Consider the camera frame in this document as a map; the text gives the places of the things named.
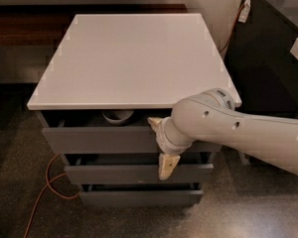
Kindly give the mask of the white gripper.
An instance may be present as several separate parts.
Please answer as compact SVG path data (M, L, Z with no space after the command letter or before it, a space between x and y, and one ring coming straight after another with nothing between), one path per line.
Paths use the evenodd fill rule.
M179 163L179 155L192 146L193 140L176 128L171 117L148 117L147 121L156 132L157 144L163 152L159 155L158 175L160 180L165 180Z

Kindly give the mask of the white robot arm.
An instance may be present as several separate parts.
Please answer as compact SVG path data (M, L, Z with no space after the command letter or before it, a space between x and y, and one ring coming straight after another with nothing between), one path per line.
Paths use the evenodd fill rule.
M148 119L162 152L159 179L196 141L236 149L298 176L298 120L236 112L232 97L215 88L178 101L171 115Z

